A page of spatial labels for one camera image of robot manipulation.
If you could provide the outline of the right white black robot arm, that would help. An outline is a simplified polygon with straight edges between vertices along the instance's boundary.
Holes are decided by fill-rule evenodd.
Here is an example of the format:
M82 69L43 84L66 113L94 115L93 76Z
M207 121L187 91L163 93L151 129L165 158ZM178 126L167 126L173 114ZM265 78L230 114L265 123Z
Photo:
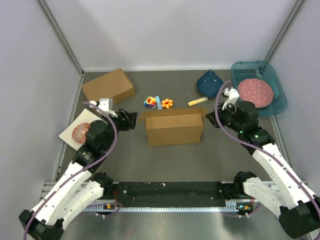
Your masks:
M272 189L252 172L241 171L233 181L237 197L257 199L276 216L282 229L293 239L320 229L320 197L294 173L275 140L259 125L253 103L217 103L206 118L215 128L233 130L237 136L229 137L249 152L277 188Z

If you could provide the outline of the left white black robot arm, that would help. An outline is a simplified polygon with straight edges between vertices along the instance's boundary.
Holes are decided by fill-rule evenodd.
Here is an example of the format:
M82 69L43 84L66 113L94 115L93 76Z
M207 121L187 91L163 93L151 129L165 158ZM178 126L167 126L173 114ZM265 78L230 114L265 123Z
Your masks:
M138 113L119 109L102 116L89 124L84 144L61 179L42 201L19 215L24 239L59 240L70 222L92 202L113 194L113 180L97 169L113 151L119 132L136 127Z

